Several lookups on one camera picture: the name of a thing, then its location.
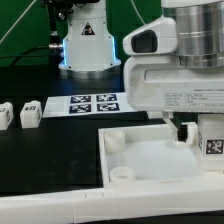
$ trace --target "white platform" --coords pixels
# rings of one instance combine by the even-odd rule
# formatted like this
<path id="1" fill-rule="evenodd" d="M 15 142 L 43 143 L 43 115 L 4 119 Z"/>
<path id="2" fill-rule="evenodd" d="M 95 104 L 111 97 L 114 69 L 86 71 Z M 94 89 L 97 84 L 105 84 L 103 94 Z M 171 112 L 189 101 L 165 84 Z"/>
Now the white platform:
<path id="1" fill-rule="evenodd" d="M 125 133 L 120 152 L 106 152 L 108 131 Z M 223 171 L 201 170 L 197 141 L 174 143 L 167 125 L 102 129 L 99 140 L 104 188 L 0 198 L 0 223 L 68 224 L 224 210 Z M 122 182 L 111 182 L 111 170 L 121 166 L 136 179 L 125 181 L 124 175 Z"/>

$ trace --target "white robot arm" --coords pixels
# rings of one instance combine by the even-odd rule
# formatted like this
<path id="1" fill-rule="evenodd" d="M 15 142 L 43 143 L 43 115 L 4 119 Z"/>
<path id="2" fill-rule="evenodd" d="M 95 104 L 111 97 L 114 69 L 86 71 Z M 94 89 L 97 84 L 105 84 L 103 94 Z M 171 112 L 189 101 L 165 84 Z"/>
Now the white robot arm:
<path id="1" fill-rule="evenodd" d="M 114 38 L 107 30 L 105 0 L 54 0 L 58 20 L 68 20 L 63 40 L 62 74 L 75 78 L 101 78 L 121 64 Z"/>
<path id="2" fill-rule="evenodd" d="M 224 2 L 162 1 L 163 15 L 128 35 L 129 102 L 138 110 L 224 112 Z"/>

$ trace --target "white cube with marker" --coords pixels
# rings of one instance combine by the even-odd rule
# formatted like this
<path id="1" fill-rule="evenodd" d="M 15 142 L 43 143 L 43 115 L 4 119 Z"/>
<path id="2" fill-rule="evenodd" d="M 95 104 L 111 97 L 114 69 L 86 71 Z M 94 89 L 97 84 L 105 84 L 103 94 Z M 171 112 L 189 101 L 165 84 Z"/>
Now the white cube with marker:
<path id="1" fill-rule="evenodd" d="M 38 101 L 25 103 L 21 113 L 20 119 L 22 128 L 38 128 L 42 118 L 41 104 Z"/>
<path id="2" fill-rule="evenodd" d="M 13 120 L 13 106 L 11 103 L 0 104 L 0 130 L 7 130 Z"/>

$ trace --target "black cable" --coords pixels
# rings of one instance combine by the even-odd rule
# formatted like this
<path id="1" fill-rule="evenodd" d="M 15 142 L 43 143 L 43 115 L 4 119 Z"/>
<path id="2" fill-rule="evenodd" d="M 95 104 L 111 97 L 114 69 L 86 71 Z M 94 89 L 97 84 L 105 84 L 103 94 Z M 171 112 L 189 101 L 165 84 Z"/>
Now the black cable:
<path id="1" fill-rule="evenodd" d="M 23 58 L 41 58 L 41 57 L 48 57 L 49 55 L 9 55 L 9 56 L 2 56 L 0 57 L 1 59 L 7 59 L 7 58 L 18 58 L 18 57 L 23 57 Z"/>
<path id="2" fill-rule="evenodd" d="M 34 47 L 34 48 L 31 48 L 25 52 L 23 52 L 21 55 L 17 56 L 13 61 L 12 63 L 10 64 L 10 66 L 14 66 L 19 60 L 21 60 L 23 57 L 27 56 L 28 54 L 32 53 L 32 52 L 35 52 L 35 51 L 39 51 L 39 50 L 46 50 L 46 49 L 49 49 L 48 46 L 39 46 L 39 47 Z"/>

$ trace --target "white cylinder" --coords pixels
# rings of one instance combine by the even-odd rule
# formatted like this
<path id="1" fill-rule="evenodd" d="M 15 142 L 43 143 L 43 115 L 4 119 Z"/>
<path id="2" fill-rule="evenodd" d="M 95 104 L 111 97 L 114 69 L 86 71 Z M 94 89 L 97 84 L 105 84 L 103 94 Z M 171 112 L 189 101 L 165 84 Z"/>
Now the white cylinder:
<path id="1" fill-rule="evenodd" d="M 123 131 L 107 131 L 104 140 L 107 153 L 115 154 L 125 150 L 125 133 Z"/>
<path id="2" fill-rule="evenodd" d="M 116 167 L 110 172 L 111 182 L 126 182 L 136 179 L 135 171 L 126 166 Z"/>

